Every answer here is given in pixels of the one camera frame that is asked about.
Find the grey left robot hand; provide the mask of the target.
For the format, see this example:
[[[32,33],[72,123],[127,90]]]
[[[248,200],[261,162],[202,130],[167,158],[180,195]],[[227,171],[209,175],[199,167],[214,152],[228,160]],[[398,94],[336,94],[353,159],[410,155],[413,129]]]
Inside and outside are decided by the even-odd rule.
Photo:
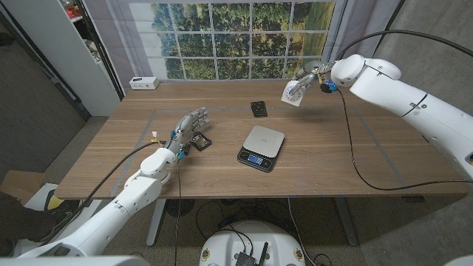
[[[171,132],[171,138],[164,147],[177,156],[187,155],[194,134],[207,123],[209,123],[208,110],[205,107],[185,115]]]

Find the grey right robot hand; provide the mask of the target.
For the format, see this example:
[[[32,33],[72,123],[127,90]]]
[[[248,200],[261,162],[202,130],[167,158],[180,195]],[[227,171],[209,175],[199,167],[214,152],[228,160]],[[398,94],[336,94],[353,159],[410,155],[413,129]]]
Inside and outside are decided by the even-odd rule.
[[[306,63],[292,78],[296,84],[289,90],[293,95],[298,90],[307,90],[314,82],[319,82],[323,75],[331,72],[335,61],[322,63],[321,61],[310,61]]]

